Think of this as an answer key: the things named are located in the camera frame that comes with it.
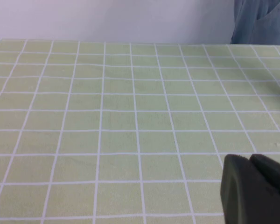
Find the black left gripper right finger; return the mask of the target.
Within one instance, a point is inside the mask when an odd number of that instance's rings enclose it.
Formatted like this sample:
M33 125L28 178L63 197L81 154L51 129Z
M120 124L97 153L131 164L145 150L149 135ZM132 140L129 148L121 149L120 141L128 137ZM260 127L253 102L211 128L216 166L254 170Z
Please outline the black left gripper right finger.
M262 154L253 154L249 161L280 194L280 163Z

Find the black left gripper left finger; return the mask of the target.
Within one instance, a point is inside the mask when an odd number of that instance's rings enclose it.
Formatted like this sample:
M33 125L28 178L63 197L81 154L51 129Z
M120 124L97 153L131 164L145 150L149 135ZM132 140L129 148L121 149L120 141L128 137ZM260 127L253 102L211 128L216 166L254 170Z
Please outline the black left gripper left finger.
M249 158L225 156L220 196L227 224L280 224L280 194Z

